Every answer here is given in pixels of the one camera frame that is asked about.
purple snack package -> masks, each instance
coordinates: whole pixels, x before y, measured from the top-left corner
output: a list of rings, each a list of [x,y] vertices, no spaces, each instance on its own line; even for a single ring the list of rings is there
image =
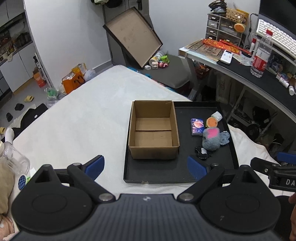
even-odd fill
[[[191,135],[202,136],[205,125],[202,119],[191,119]]]

human hand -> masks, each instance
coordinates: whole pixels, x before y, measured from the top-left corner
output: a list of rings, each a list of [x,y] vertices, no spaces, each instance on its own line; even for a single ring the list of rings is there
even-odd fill
[[[289,197],[289,203],[296,204],[296,193]],[[292,231],[290,234],[290,241],[296,241],[296,206],[294,207],[291,215]]]

white bedsheet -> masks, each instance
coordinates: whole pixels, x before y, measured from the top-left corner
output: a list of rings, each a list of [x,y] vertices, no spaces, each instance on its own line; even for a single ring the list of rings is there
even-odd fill
[[[126,139],[132,101],[136,99],[188,101],[144,75],[115,66],[87,82],[32,123],[13,145],[31,161],[36,170],[43,164],[66,168],[85,163],[101,154],[105,169],[96,179],[105,189],[120,193],[164,194],[175,196],[192,183],[132,184],[123,181]],[[230,127],[239,164],[250,164],[253,157],[275,162],[263,146],[252,142]],[[268,184],[268,178],[262,176]],[[17,183],[11,198],[17,195]],[[273,190],[275,195],[282,191]]]

orange bag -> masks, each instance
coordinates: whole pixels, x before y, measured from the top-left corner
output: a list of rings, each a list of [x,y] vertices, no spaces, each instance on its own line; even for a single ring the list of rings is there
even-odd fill
[[[75,75],[70,80],[63,80],[62,84],[67,94],[70,94],[73,90],[76,90],[79,86],[83,85],[85,80],[82,75]]]

open cardboard box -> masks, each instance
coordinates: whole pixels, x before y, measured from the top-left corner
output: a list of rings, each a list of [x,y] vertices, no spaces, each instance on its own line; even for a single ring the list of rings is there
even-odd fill
[[[116,16],[103,28],[141,68],[163,45],[153,28],[135,7]]]
[[[128,137],[128,147],[133,159],[174,159],[179,146],[172,101],[133,102]]]

